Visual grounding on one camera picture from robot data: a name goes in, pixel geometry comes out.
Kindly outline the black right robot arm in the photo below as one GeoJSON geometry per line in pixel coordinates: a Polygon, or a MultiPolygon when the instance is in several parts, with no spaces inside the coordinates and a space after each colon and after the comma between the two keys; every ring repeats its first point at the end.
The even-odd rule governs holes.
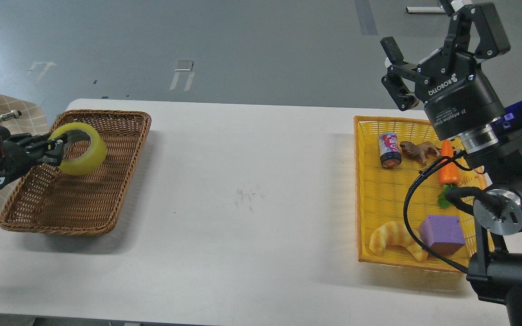
{"type": "Polygon", "coordinates": [[[380,43],[386,53],[382,84],[402,111],[419,101],[441,140],[458,138],[463,150],[439,157],[408,189],[403,206],[415,190],[448,163],[464,158],[468,170],[483,167],[492,184],[485,190],[455,187],[445,198],[472,215],[476,252],[464,267],[423,244],[422,248],[466,274],[481,301],[506,306],[512,326],[522,326],[522,254],[510,253],[504,237],[522,232],[522,101],[503,107],[481,70],[482,62],[509,52],[510,43],[493,3],[441,0],[450,18],[444,45],[418,64],[404,60],[393,37],[380,43]]]}

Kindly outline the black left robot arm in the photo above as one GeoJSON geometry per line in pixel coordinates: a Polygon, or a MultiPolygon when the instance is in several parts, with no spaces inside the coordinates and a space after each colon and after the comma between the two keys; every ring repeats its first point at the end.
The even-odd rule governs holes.
{"type": "MultiPolygon", "coordinates": [[[[0,124],[18,119],[21,111],[12,110],[0,115],[0,124]]],[[[51,133],[11,134],[8,128],[0,125],[0,190],[13,181],[26,175],[35,166],[47,164],[59,167],[66,161],[64,155],[73,143],[91,140],[83,130],[51,133]]]]}

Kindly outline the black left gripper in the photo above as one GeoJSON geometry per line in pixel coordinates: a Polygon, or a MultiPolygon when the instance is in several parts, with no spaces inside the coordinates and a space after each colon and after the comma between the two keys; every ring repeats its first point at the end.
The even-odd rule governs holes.
{"type": "Polygon", "coordinates": [[[0,144],[0,174],[6,179],[18,179],[33,166],[48,164],[60,166],[64,157],[64,148],[55,147],[58,141],[64,144],[90,141],[90,136],[81,129],[68,131],[54,130],[43,135],[15,134],[0,144]],[[54,147],[30,149],[26,147],[54,147]]]}

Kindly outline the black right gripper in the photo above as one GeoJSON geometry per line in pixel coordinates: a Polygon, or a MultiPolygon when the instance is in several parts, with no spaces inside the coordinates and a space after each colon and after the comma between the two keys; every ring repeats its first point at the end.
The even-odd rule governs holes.
{"type": "Polygon", "coordinates": [[[419,100],[425,102],[427,118],[438,138],[444,140],[493,122],[505,113],[481,64],[508,53],[510,41],[493,2],[440,0],[439,5],[451,19],[447,37],[443,47],[418,66],[404,60],[394,37],[384,37],[380,44],[389,62],[382,84],[397,108],[406,111],[416,107],[419,100]],[[418,86],[418,96],[405,80],[418,86]]]}

